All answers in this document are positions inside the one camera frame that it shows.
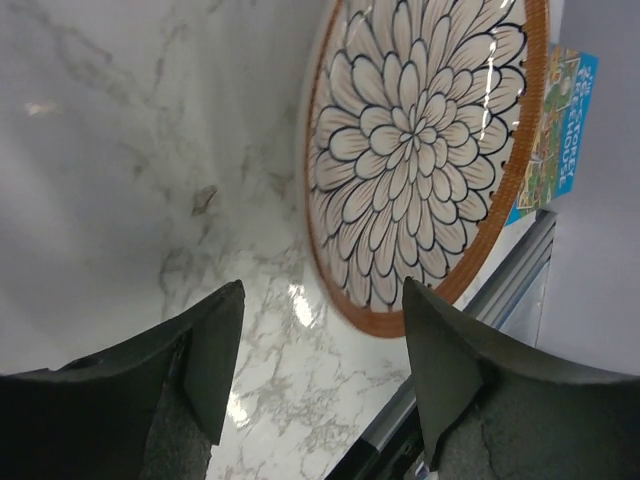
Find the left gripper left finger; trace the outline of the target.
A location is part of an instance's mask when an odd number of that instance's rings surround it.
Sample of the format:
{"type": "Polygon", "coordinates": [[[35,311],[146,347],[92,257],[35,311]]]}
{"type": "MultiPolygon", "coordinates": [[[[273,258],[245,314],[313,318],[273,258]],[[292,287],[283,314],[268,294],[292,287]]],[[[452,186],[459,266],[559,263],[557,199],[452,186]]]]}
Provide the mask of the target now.
{"type": "Polygon", "coordinates": [[[5,479],[202,479],[221,440],[245,290],[59,370],[1,379],[5,479]]]}

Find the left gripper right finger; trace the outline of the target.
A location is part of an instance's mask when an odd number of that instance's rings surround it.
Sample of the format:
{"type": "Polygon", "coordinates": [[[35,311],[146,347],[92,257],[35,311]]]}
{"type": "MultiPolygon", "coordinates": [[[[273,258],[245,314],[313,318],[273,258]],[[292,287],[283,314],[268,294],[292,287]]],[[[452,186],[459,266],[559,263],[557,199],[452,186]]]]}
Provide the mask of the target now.
{"type": "Polygon", "coordinates": [[[526,345],[413,279],[403,317],[424,460],[440,479],[635,479],[639,380],[526,345]]]}

